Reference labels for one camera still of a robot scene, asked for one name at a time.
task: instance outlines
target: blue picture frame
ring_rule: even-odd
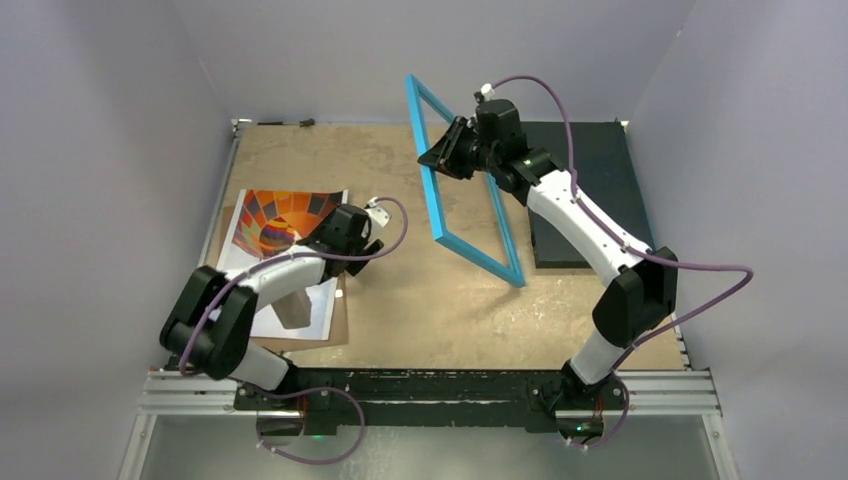
[[[424,100],[427,105],[432,107],[446,122],[453,122],[455,117],[448,107],[436,98],[412,74],[406,77],[406,96],[409,103],[409,120],[412,123],[412,133],[415,137],[415,148],[418,150],[418,155],[422,155],[430,149],[430,142],[427,138],[427,125],[424,122],[424,111],[421,107],[421,100]],[[483,268],[492,275],[497,276],[514,287],[520,288],[526,285],[526,282],[521,269],[521,262],[518,259],[518,252],[515,249],[515,242],[512,239],[512,230],[509,228],[500,190],[491,175],[488,173],[484,175],[486,186],[489,190],[489,197],[491,198],[492,206],[495,209],[495,216],[498,220],[498,229],[500,230],[501,240],[506,251],[507,264],[501,264],[448,230],[447,223],[445,222],[445,211],[442,207],[442,197],[439,194],[439,183],[436,178],[436,172],[429,167],[421,165],[421,181],[424,185],[424,195],[427,199],[427,213],[430,215],[430,229],[433,232],[433,239],[438,244],[447,247],[452,252]]]

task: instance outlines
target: cable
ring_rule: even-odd
[[[189,337],[188,342],[186,343],[186,347],[185,347],[185,349],[183,349],[182,355],[180,355],[180,361],[179,361],[180,374],[191,375],[191,372],[189,372],[186,367],[188,365],[188,361],[189,361],[189,357],[191,355],[191,351],[192,351],[192,349],[194,349],[195,343],[197,343],[197,338],[200,336],[200,332],[203,331],[203,326],[206,325],[206,322],[209,321],[209,316],[212,314],[213,311],[215,311],[216,308],[218,308],[218,306],[221,304],[221,301],[224,299],[224,297],[226,297],[227,293],[229,293],[229,291],[232,290],[236,285],[238,285],[239,282],[241,282],[242,280],[244,280],[244,279],[250,277],[251,275],[254,275],[254,274],[256,274],[256,273],[258,273],[258,272],[260,272],[260,271],[262,271],[262,270],[264,270],[268,267],[271,267],[271,266],[274,266],[274,265],[277,265],[277,264],[280,264],[280,263],[283,263],[283,262],[286,262],[286,261],[289,261],[289,260],[294,260],[296,258],[319,257],[319,258],[324,258],[324,259],[327,259],[327,260],[342,260],[342,261],[361,262],[361,261],[369,261],[369,260],[374,260],[374,259],[377,259],[377,258],[385,257],[386,255],[395,251],[398,248],[398,246],[400,246],[401,242],[403,242],[403,239],[406,238],[406,233],[409,230],[409,216],[407,215],[406,208],[404,208],[403,204],[400,203],[400,201],[398,199],[394,198],[394,197],[377,197],[374,200],[377,201],[377,202],[386,201],[386,202],[389,202],[389,203],[394,203],[398,207],[398,209],[400,210],[400,214],[403,217],[403,226],[401,228],[400,235],[398,235],[397,240],[395,240],[395,243],[393,243],[390,247],[386,248],[385,250],[382,250],[382,251],[377,252],[377,253],[372,254],[372,255],[360,255],[360,256],[350,255],[350,256],[348,256],[348,255],[336,255],[336,254],[332,254],[332,253],[323,253],[323,252],[296,252],[296,253],[288,254],[288,255],[286,255],[286,254],[278,255],[276,257],[271,257],[267,260],[261,261],[261,262],[255,264],[255,265],[253,265],[252,267],[246,269],[245,271],[241,272],[240,274],[236,275],[235,277],[233,277],[232,280],[230,280],[223,287],[221,287],[221,290],[218,291],[218,293],[215,295],[215,297],[212,299],[212,301],[209,302],[209,305],[207,305],[206,308],[203,310],[203,315],[201,315],[200,319],[197,321],[197,325],[194,327],[194,331],[192,331],[191,336]],[[303,395],[309,395],[310,393],[322,392],[322,391],[336,393],[336,394],[339,394],[339,395],[345,397],[345,399],[347,399],[350,403],[352,403],[353,407],[356,409],[357,414],[359,415],[359,433],[357,434],[356,440],[353,442],[353,445],[349,449],[345,450],[344,453],[342,453],[340,455],[337,455],[335,457],[328,458],[328,459],[321,459],[321,460],[299,457],[297,455],[292,455],[292,454],[284,452],[282,450],[278,450],[276,447],[273,447],[273,446],[269,445],[267,442],[265,442],[265,440],[264,440],[264,438],[262,438],[262,434],[259,431],[258,426],[257,426],[256,435],[259,438],[259,446],[262,446],[262,447],[268,449],[268,451],[270,451],[271,453],[276,453],[277,455],[288,458],[289,460],[294,460],[295,462],[304,463],[304,464],[307,464],[307,465],[329,465],[331,463],[336,463],[336,462],[339,462],[341,460],[344,460],[345,458],[350,456],[359,447],[360,443],[362,443],[362,438],[365,435],[365,413],[362,411],[362,406],[359,405],[359,402],[357,402],[356,399],[353,398],[353,396],[351,394],[345,392],[344,390],[340,390],[338,388],[333,388],[333,387],[316,387],[316,388],[309,388],[309,389],[306,389],[306,390],[301,390],[299,392],[293,392],[293,393],[288,393],[288,394],[285,394],[285,395],[280,395],[280,394],[265,391],[265,390],[259,388],[256,385],[251,385],[251,386],[253,388],[255,388],[258,392],[262,393],[262,395],[264,395],[265,397],[275,399],[275,400],[287,400],[287,399],[291,399],[291,398],[295,398],[295,397],[301,397]]]
[[[533,75],[515,75],[515,76],[512,76],[512,77],[507,77],[507,78],[504,78],[504,79],[502,79],[498,82],[493,83],[492,88],[498,88],[501,85],[512,82],[514,80],[529,80],[531,82],[538,84],[539,86],[544,88],[545,91],[548,92],[548,95],[550,95],[551,98],[553,99],[554,103],[556,103],[557,109],[559,110],[559,113],[562,116],[562,121],[565,124],[565,139],[566,139],[566,144],[567,144],[567,148],[568,148],[568,173],[571,175],[572,200],[577,205],[580,206],[580,209],[583,210],[583,212],[589,218],[592,219],[592,221],[595,223],[595,225],[597,225],[599,228],[601,228],[601,230],[603,230],[610,238],[612,238],[613,241],[615,241],[620,247],[624,248],[625,251],[627,251],[631,255],[635,255],[635,256],[642,258],[644,260],[647,260],[649,262],[653,262],[653,263],[656,263],[656,264],[659,264],[659,265],[668,266],[668,267],[672,267],[672,268],[683,269],[683,270],[693,270],[693,271],[706,271],[706,272],[739,272],[739,273],[745,274],[745,276],[741,280],[739,280],[739,282],[737,282],[736,284],[734,284],[733,286],[731,286],[730,288],[728,288],[727,290],[725,290],[721,294],[715,296],[714,298],[707,301],[706,303],[704,303],[700,307],[695,308],[694,310],[686,313],[685,315],[678,317],[676,320],[670,322],[668,325],[660,327],[660,328],[658,328],[658,329],[656,329],[652,332],[649,332],[646,335],[638,338],[635,342],[633,342],[633,344],[630,347],[628,347],[624,351],[624,353],[621,355],[621,357],[619,357],[619,359],[613,365],[612,375],[621,384],[622,392],[624,392],[624,395],[625,395],[625,405],[624,405],[625,408],[624,408],[624,411],[622,412],[621,418],[619,418],[618,422],[616,422],[615,426],[612,428],[612,430],[610,431],[609,434],[604,435],[599,441],[593,443],[592,445],[586,445],[585,446],[585,447],[589,447],[589,448],[599,447],[599,446],[605,444],[607,441],[609,441],[609,438],[611,438],[613,435],[615,435],[618,432],[618,430],[621,428],[621,424],[624,422],[624,419],[627,417],[627,410],[629,409],[629,403],[630,403],[629,392],[627,391],[627,387],[624,385],[624,382],[622,382],[621,379],[618,378],[618,376],[616,375],[615,370],[619,366],[621,366],[621,364],[624,362],[624,360],[627,359],[627,357],[631,353],[633,353],[633,351],[637,347],[639,347],[640,345],[643,345],[648,340],[651,340],[652,338],[655,338],[658,335],[662,335],[663,333],[667,332],[668,330],[671,330],[672,328],[674,328],[674,327],[676,327],[676,326],[678,326],[678,325],[680,325],[684,322],[691,320],[693,317],[695,317],[695,316],[703,313],[704,311],[714,307],[715,305],[721,303],[727,297],[729,297],[729,296],[733,295],[734,293],[738,292],[739,290],[741,290],[745,285],[750,283],[751,280],[754,278],[754,270],[751,267],[748,267],[748,266],[745,266],[745,265],[709,265],[709,264],[701,264],[701,263],[691,263],[691,262],[680,262],[680,261],[668,260],[668,259],[665,259],[665,258],[660,258],[660,257],[657,257],[655,255],[652,255],[651,253],[649,253],[650,250],[648,250],[647,252],[642,252],[642,251],[636,250],[635,248],[627,245],[626,242],[624,241],[624,239],[622,239],[607,224],[605,224],[603,222],[603,220],[598,218],[598,216],[595,215],[595,213],[583,202],[583,199],[580,198],[580,196],[578,195],[577,169],[574,167],[574,140],[572,138],[572,133],[571,133],[571,122],[568,119],[568,114],[566,113],[565,107],[563,107],[562,101],[560,100],[559,96],[556,94],[556,92],[553,91],[553,89],[550,87],[550,85],[548,85],[547,83],[542,81],[540,78],[535,77]]]

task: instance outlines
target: wooden surface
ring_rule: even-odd
[[[444,129],[432,128],[435,141]],[[440,179],[451,231],[505,259],[482,177]],[[412,131],[408,126],[251,126],[245,131],[224,196],[235,205],[243,188],[350,190],[353,204],[397,197],[409,233],[397,251],[348,277],[348,343],[292,352],[303,366],[409,368],[559,368],[592,329],[603,292],[589,270],[536,272],[524,208],[504,203],[527,278],[515,289],[433,241]],[[400,215],[382,238],[391,244]],[[207,263],[215,265],[220,232]],[[681,369],[672,332],[635,352],[625,369]]]

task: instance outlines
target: metal frame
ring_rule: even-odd
[[[427,138],[427,125],[424,123],[424,111],[421,108],[421,100],[424,100],[427,105],[448,123],[453,121],[454,114],[411,74],[406,77],[406,98],[409,104],[409,120],[412,123],[412,133],[415,137],[415,148],[418,151],[418,155],[422,155],[430,149],[430,141]],[[448,230],[436,173],[432,169],[422,165],[421,181],[424,185],[424,197],[427,200],[427,213],[430,216],[430,230],[433,232],[433,239],[439,245],[446,247],[448,250],[483,268],[513,287],[523,287],[526,285],[524,272],[521,270],[521,261],[518,259],[518,251],[512,239],[512,230],[509,228],[509,220],[506,216],[506,209],[503,205],[500,189],[495,183],[494,177],[487,173],[484,175],[484,178],[486,186],[489,189],[492,206],[495,209],[495,217],[498,221],[498,229],[501,232],[504,250],[506,251],[506,265],[502,265],[474,245],[471,245]]]
[[[215,210],[211,215],[198,265],[205,262],[212,234],[220,214],[223,196],[229,182],[241,142],[243,128],[250,120],[234,121],[233,145],[230,149],[225,175],[222,179]],[[693,371],[689,366],[686,345],[675,328],[685,370],[683,371],[622,371],[619,375],[631,391],[628,415],[640,416],[700,416],[707,436],[709,454],[721,480],[738,480],[738,472],[727,443],[721,407],[708,371]],[[233,408],[237,384],[231,380],[215,381],[205,375],[181,377],[176,372],[154,371],[148,374],[139,399],[138,415],[127,446],[119,480],[141,478],[157,417],[165,416],[261,416],[293,418],[297,412],[239,411]],[[608,411],[609,415],[620,411]],[[585,417],[588,411],[558,411],[557,418]]]

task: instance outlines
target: white cable connector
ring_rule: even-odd
[[[483,98],[486,100],[491,100],[495,96],[495,89],[492,88],[491,83],[487,83],[480,87],[480,95],[483,95]]]

